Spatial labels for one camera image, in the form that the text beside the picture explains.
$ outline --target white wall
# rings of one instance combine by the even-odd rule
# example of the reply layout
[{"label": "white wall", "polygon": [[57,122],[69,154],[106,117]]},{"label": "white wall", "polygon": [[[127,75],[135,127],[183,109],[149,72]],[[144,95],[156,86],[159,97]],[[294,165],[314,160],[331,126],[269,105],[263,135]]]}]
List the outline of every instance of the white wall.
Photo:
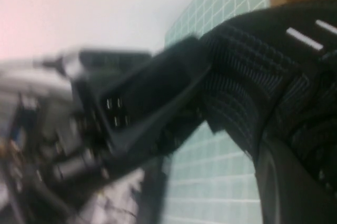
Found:
[{"label": "white wall", "polygon": [[69,47],[156,50],[191,0],[0,0],[0,59]]}]

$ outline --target black plastic part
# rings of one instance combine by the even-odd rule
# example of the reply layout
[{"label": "black plastic part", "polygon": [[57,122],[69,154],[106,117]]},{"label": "black plastic part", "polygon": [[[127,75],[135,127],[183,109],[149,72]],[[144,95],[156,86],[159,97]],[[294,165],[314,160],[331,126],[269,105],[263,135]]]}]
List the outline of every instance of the black plastic part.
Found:
[{"label": "black plastic part", "polygon": [[337,223],[337,202],[279,140],[263,140],[256,178],[265,223]]},{"label": "black plastic part", "polygon": [[79,54],[81,64],[88,70],[109,67],[122,72],[130,70],[150,58],[150,53],[132,51],[82,50]]},{"label": "black plastic part", "polygon": [[17,224],[31,224],[32,220],[29,217],[27,205],[17,191],[16,183],[10,174],[8,163],[5,160],[0,160],[0,172],[8,189],[9,202]]},{"label": "black plastic part", "polygon": [[[148,153],[165,125],[198,92],[210,67],[207,50],[190,37],[100,90],[93,92],[86,79],[73,87],[83,107],[99,123],[113,156],[130,154],[133,158],[133,150],[137,155]],[[106,100],[111,98],[122,99],[131,124],[124,128],[113,125],[106,109]]]}]

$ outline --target screw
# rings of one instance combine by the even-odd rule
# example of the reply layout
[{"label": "screw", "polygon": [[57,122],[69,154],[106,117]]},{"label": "screw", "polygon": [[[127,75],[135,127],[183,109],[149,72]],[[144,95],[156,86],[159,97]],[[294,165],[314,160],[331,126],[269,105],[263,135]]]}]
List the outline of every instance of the screw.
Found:
[{"label": "screw", "polygon": [[121,99],[117,99],[117,105],[118,105],[118,108],[122,107],[122,100]]},{"label": "screw", "polygon": [[120,119],[118,117],[115,117],[114,120],[115,120],[115,126],[116,127],[121,125]]},{"label": "screw", "polygon": [[112,100],[111,99],[107,99],[106,100],[106,107],[110,110],[112,109]]},{"label": "screw", "polygon": [[323,172],[323,170],[320,170],[320,173],[319,173],[319,179],[320,180],[323,180],[324,178],[325,178],[325,175],[324,175],[324,172]]}]

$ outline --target green tile wall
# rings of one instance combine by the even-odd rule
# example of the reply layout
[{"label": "green tile wall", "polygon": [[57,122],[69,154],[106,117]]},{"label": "green tile wall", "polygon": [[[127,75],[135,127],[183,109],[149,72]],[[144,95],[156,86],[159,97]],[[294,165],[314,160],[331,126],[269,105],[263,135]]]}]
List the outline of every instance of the green tile wall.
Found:
[{"label": "green tile wall", "polygon": [[[268,6],[269,0],[193,0],[167,32],[165,44]],[[262,223],[254,166],[225,132],[213,135],[203,124],[171,162],[162,224]]]}]

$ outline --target white stripe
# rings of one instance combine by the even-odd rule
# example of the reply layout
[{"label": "white stripe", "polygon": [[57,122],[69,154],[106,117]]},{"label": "white stripe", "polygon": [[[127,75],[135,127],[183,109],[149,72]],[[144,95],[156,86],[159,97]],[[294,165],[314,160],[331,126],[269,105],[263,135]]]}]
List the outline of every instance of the white stripe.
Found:
[{"label": "white stripe", "polygon": [[198,219],[191,219],[191,218],[180,218],[176,216],[170,216],[170,215],[163,215],[162,217],[174,220],[174,221],[182,221],[182,222],[188,222],[188,223],[200,223],[200,224],[226,224],[224,222],[214,222],[214,221],[207,221],[207,220],[198,220]]},{"label": "white stripe", "polygon": [[316,20],[316,24],[319,25],[320,27],[328,30],[329,32],[332,32],[333,34],[337,35],[337,28],[334,27],[333,25],[330,25],[324,21],[321,20]]},{"label": "white stripe", "polygon": [[323,48],[323,45],[314,41],[313,39],[305,36],[304,34],[300,33],[299,31],[295,30],[294,28],[289,27],[286,30],[286,33],[293,36],[294,38],[298,39],[299,41],[302,41],[303,43],[307,44],[308,46],[316,49],[321,50]]}]

